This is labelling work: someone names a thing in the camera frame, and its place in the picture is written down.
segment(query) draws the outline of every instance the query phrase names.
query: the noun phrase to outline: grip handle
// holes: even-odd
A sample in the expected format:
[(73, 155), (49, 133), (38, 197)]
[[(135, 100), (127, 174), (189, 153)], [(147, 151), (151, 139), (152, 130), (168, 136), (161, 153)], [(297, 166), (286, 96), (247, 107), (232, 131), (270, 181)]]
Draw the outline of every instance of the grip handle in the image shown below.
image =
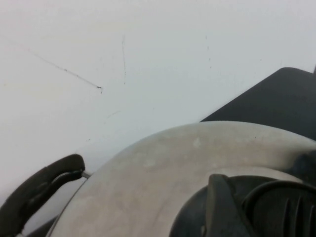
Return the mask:
[(21, 233), (30, 217), (64, 184), (82, 177), (82, 156), (73, 154), (44, 167), (21, 184), (0, 208), (0, 237)]

